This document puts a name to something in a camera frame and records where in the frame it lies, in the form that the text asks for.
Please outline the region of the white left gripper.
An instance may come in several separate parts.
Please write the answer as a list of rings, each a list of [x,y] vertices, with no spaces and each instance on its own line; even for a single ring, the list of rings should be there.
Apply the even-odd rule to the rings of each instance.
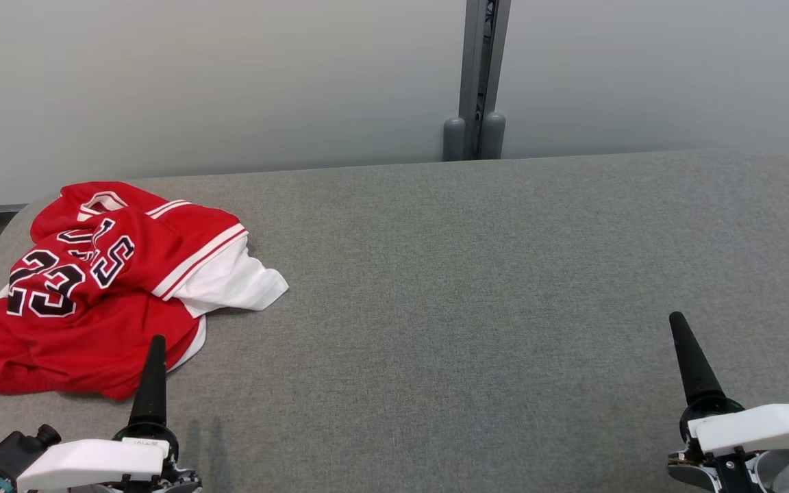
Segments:
[[[53,445],[16,478],[18,492],[201,492],[194,469],[177,464],[179,444],[166,427],[166,338],[145,355],[128,426],[112,440]]]

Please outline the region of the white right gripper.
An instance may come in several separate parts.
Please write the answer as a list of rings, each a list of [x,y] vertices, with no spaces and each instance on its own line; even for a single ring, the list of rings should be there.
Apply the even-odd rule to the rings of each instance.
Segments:
[[[771,492],[789,467],[789,403],[745,409],[726,399],[682,312],[668,316],[686,397],[682,451],[668,456],[673,480],[707,492]]]

